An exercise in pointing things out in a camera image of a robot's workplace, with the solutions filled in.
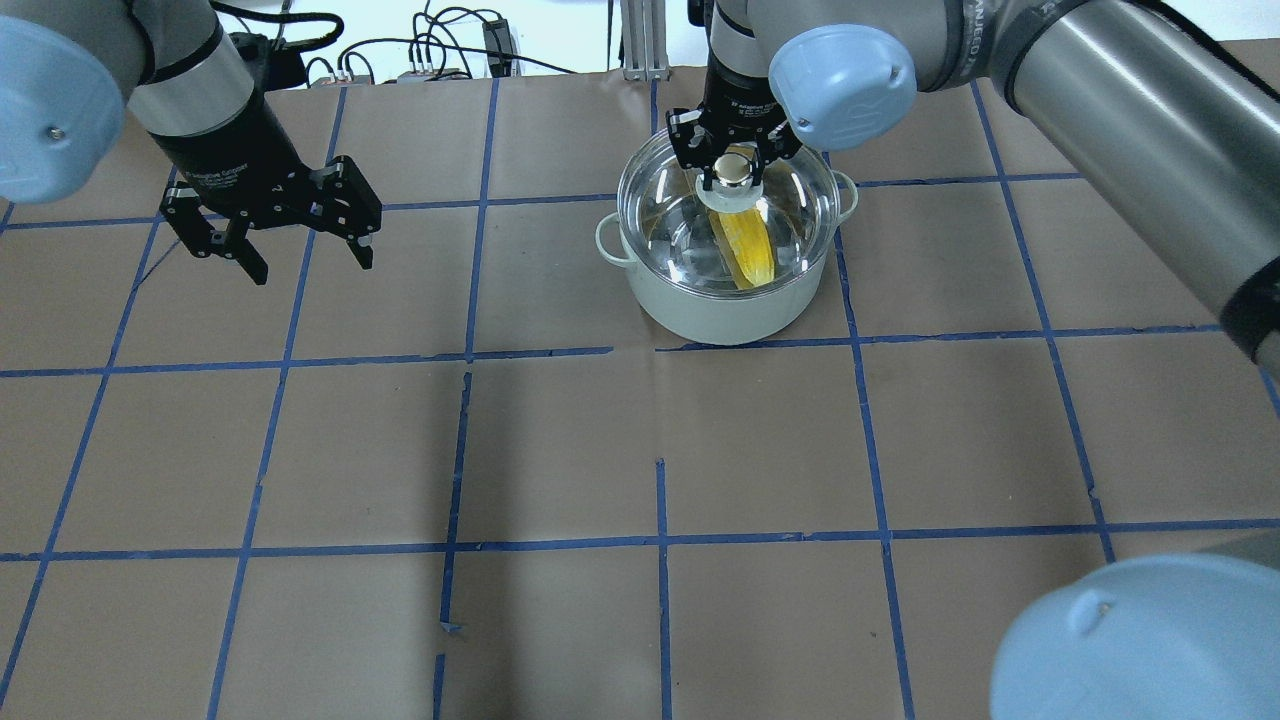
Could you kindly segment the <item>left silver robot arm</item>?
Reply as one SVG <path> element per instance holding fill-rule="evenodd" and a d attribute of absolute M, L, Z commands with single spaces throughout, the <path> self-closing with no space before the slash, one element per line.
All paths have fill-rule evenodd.
<path fill-rule="evenodd" d="M 308 167 L 268 102 L 305 79 L 292 44 L 233 33 L 220 1 L 5 1 L 3 197 L 67 199 L 133 117 L 175 168 L 157 211 L 195 258 L 269 268 L 251 231 L 303 225 L 342 238 L 365 270 L 383 205 L 357 163 Z"/>

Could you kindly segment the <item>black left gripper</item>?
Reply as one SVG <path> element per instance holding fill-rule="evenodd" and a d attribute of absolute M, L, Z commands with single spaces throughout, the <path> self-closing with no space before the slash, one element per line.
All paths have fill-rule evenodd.
<path fill-rule="evenodd" d="M 305 225 L 342 238 L 372 269 L 383 202 L 369 179 L 347 155 L 308 167 L 262 95 L 205 135 L 163 136 L 160 149 L 178 172 L 160 214 L 188 250 L 212 251 L 265 286 L 269 265 L 247 233 Z"/>

